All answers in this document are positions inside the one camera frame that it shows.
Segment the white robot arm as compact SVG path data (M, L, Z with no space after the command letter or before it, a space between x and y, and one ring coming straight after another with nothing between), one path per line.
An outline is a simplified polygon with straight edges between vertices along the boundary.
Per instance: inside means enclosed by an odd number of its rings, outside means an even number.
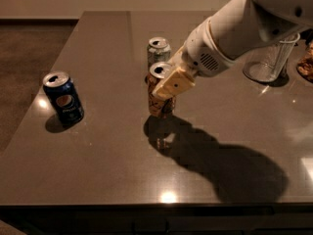
M312 25L313 0L231 0L190 33L153 95L161 100L179 95L197 76L216 76L243 54Z

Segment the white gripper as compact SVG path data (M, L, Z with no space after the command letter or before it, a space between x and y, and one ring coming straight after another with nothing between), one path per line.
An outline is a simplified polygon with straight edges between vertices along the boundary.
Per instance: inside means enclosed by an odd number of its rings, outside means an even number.
M168 72L153 90L160 100L168 100L195 86L195 73L198 76L214 77L230 68L235 62L225 56L213 41L210 31L210 19L198 25L168 60L173 66L179 66L182 60L189 67L177 67Z

